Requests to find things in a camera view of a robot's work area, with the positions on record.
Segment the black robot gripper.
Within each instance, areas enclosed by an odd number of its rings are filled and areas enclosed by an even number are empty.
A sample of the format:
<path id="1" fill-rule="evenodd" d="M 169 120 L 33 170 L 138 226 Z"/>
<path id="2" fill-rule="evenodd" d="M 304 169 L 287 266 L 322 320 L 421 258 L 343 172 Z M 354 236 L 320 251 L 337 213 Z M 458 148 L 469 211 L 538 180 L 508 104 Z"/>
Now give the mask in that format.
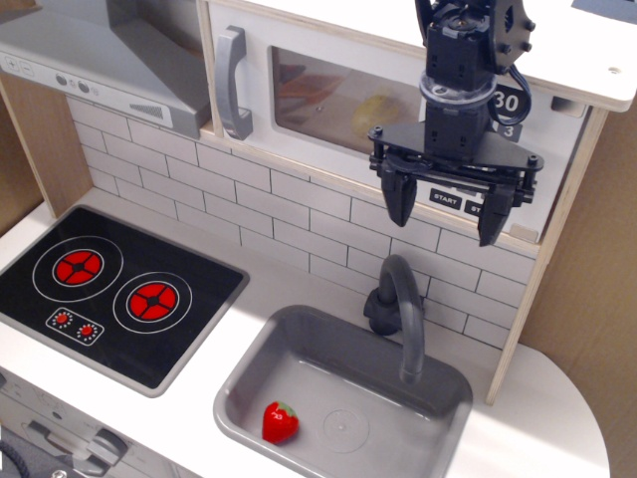
<path id="1" fill-rule="evenodd" d="M 411 124 L 376 125 L 369 131 L 374 143 L 370 168 L 381 180 L 390 219 L 404 227 L 415 204 L 419 180 L 460 186 L 486 194 L 478 222 L 480 246 L 494 245 L 514 205 L 531 203 L 540 158 L 514 147 L 496 151 L 495 121 L 516 125 L 531 111 L 531 89 L 515 67 L 504 68 L 527 100 L 511 118 L 498 114 L 497 76 L 489 71 L 464 89 L 448 73 L 438 77 L 431 67 L 420 77 L 425 120 Z"/>

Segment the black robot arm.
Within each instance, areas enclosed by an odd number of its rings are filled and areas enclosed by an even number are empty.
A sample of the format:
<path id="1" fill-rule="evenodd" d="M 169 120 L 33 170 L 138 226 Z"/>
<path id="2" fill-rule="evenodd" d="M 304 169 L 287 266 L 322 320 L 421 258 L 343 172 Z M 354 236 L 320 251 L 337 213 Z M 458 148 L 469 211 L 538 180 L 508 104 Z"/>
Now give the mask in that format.
<path id="1" fill-rule="evenodd" d="M 483 194 L 478 232 L 494 244 L 511 210 L 530 203 L 541 156 L 491 129 L 517 125 L 531 90 L 515 62 L 535 28 L 521 1 L 418 1 L 426 66 L 419 89 L 425 119 L 376 125 L 370 167 L 398 226 L 408 221 L 418 181 Z"/>

